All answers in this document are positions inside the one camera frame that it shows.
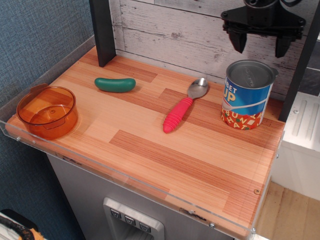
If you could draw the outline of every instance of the metal spoon head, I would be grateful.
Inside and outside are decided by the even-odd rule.
[[[195,80],[189,87],[187,93],[192,99],[204,96],[208,91],[208,82],[205,78],[201,77]]]

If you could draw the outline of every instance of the bowl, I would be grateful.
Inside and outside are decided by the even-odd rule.
[[[67,134],[78,120],[76,97],[67,88],[44,83],[30,89],[16,114],[30,133],[56,139]]]

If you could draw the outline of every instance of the black vertical post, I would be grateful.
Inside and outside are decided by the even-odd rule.
[[[294,104],[296,95],[298,93],[301,81],[304,77],[306,68],[309,63],[309,59],[311,57],[311,54],[315,48],[317,38],[319,36],[320,31],[320,2],[318,4],[318,7],[316,8],[313,21],[311,23],[308,36],[306,37],[298,64],[296,66],[290,87],[288,89],[288,92],[286,94],[284,104],[279,116],[279,120],[286,122],[291,110],[292,105]]]
[[[109,0],[89,0],[98,62],[104,67],[116,56]]]

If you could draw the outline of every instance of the green toy cucumber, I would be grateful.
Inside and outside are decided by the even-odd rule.
[[[133,78],[109,79],[98,77],[94,80],[94,84],[102,91],[125,93],[135,88],[136,81]]]

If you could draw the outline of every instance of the metal can lid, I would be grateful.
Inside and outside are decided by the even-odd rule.
[[[231,82],[247,89],[267,87],[273,84],[278,74],[276,69],[255,60],[236,61],[226,69]]]

